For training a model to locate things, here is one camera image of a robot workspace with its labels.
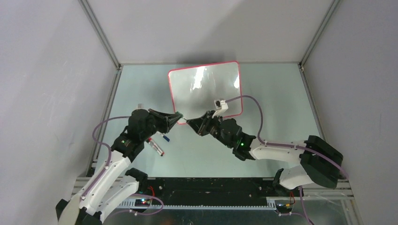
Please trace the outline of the green capped white marker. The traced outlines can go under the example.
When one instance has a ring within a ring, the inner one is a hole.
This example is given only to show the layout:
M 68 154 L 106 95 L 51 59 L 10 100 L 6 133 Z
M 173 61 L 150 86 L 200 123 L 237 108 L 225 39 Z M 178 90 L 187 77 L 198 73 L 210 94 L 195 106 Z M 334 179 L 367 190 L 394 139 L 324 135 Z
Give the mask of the green capped white marker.
M 179 120 L 184 120 L 187 121 L 187 119 L 184 117 L 184 115 L 180 112 L 175 112 L 175 114 L 177 115 L 177 117 L 179 118 Z

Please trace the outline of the red framed whiteboard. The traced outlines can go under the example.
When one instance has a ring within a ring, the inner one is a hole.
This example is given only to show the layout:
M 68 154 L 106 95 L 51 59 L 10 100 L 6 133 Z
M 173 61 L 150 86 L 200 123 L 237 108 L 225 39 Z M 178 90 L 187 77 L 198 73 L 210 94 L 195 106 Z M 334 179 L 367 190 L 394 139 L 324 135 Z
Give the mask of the red framed whiteboard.
M 216 100 L 227 101 L 242 95 L 237 61 L 172 69 L 168 82 L 174 111 L 187 119 L 216 110 Z

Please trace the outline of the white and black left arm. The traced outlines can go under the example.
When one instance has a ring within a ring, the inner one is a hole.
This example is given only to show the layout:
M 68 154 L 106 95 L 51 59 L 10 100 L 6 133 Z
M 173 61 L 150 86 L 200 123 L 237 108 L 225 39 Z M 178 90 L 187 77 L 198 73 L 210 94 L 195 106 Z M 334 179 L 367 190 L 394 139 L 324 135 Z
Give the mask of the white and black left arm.
M 108 157 L 100 169 L 69 201 L 61 199 L 58 202 L 58 224 L 101 225 L 126 198 L 144 196 L 149 191 L 148 175 L 129 166 L 148 139 L 156 133 L 168 133 L 182 117 L 179 112 L 134 110 L 114 143 L 105 145 Z

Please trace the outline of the blue capped white marker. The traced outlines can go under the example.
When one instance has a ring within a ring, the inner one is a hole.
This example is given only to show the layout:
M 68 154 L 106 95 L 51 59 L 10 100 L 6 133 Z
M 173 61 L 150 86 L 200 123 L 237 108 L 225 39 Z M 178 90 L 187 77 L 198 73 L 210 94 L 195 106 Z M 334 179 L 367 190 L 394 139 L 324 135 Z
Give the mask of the blue capped white marker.
M 158 134 L 159 134 L 163 139 L 165 139 L 167 142 L 170 142 L 170 139 L 169 139 L 165 134 L 163 134 L 163 133 L 161 133 L 161 132 L 158 132 Z

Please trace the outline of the left electronics board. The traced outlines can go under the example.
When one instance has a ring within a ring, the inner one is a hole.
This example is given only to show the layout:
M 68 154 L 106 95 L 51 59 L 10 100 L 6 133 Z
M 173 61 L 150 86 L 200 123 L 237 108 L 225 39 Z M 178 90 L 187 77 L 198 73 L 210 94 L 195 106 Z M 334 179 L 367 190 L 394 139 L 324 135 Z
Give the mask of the left electronics board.
M 136 199 L 134 206 L 135 207 L 150 207 L 152 203 L 151 199 Z

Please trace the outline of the electronics board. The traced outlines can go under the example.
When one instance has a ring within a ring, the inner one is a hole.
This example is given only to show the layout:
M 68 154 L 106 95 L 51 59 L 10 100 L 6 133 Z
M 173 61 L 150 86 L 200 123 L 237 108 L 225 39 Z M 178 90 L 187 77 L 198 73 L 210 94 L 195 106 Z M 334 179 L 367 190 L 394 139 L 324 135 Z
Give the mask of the electronics board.
M 135 207 L 150 207 L 152 203 L 151 199 L 136 199 L 134 206 Z
M 276 205 L 277 210 L 287 210 L 290 211 L 292 210 L 294 204 L 293 203 L 287 203 L 287 204 L 278 204 Z

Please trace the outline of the right electronics board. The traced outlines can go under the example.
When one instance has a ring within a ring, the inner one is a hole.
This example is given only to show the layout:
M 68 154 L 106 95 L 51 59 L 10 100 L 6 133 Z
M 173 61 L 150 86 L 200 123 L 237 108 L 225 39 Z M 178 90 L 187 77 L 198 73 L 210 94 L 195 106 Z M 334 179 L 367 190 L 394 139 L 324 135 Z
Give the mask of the right electronics board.
M 278 204 L 276 205 L 277 210 L 287 210 L 290 211 L 292 210 L 294 204 L 293 203 L 287 203 L 287 204 Z

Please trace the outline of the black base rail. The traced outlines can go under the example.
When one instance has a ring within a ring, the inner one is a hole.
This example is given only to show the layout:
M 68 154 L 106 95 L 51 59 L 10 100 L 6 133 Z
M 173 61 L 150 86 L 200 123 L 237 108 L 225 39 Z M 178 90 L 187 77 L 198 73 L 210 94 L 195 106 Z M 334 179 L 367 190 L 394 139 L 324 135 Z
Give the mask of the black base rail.
M 265 178 L 151 178 L 138 192 L 169 207 L 265 207 L 271 198 L 299 195 Z

